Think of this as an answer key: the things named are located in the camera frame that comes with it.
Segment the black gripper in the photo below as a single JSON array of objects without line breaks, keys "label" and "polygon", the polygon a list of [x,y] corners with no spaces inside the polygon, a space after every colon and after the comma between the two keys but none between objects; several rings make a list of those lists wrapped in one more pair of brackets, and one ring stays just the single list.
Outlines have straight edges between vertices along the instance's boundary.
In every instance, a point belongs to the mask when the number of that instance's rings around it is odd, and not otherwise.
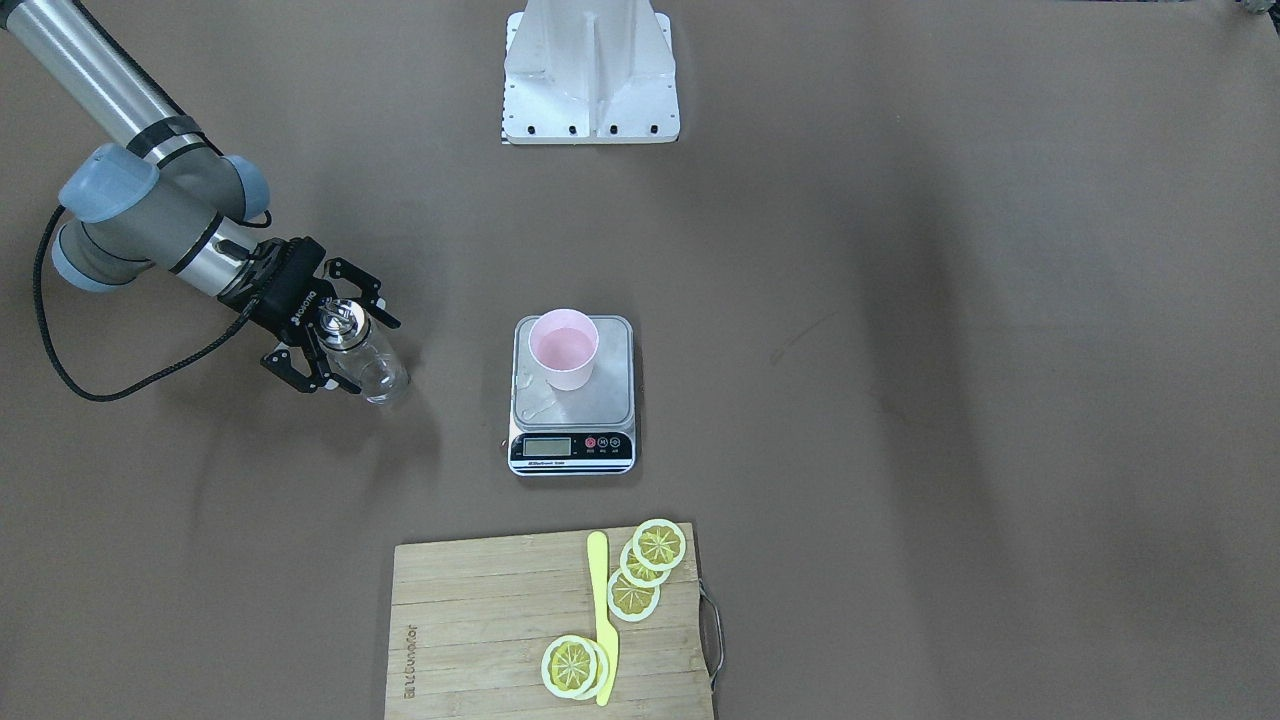
[{"label": "black gripper", "polygon": [[[250,252],[228,288],[218,295],[218,301],[238,313],[246,310],[251,301],[257,302],[250,311],[250,320],[283,343],[261,356],[261,366],[292,389],[303,395],[323,389],[361,395],[361,386],[330,363],[324,352],[314,356],[303,352],[305,369],[294,363],[294,351],[305,345],[307,313],[332,295],[332,286],[317,275],[324,258],[324,247],[311,237],[265,240]],[[326,281],[347,283],[358,291],[347,296],[338,293],[339,300],[356,302],[388,329],[402,327],[401,320],[387,310],[381,282],[375,275],[343,258],[325,260],[323,269]]]}]

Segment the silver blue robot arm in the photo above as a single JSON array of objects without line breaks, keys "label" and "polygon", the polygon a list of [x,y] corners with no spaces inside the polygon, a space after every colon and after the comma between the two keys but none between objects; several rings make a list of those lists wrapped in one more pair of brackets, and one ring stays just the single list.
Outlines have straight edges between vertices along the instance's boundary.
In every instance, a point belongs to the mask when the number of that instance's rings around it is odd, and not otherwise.
[{"label": "silver blue robot arm", "polygon": [[[380,281],[310,237],[257,240],[270,190],[250,160],[221,152],[200,124],[78,1],[5,1],[3,28],[108,133],[64,183],[38,242],[32,296],[47,360],[63,383],[111,402],[191,366],[248,324],[275,343],[261,364],[301,393],[342,389],[389,404],[410,374],[384,333],[399,327]],[[234,313],[210,345],[113,393],[79,386],[61,364],[44,269],[106,293],[160,268]]]}]

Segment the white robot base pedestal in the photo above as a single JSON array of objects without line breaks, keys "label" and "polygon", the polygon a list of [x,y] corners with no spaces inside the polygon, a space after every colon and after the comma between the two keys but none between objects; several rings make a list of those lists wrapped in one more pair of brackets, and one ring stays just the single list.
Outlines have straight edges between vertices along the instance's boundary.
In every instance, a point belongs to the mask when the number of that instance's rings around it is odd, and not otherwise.
[{"label": "white robot base pedestal", "polygon": [[504,41],[504,143],[678,140],[672,22],[652,3],[529,1],[507,17]]}]

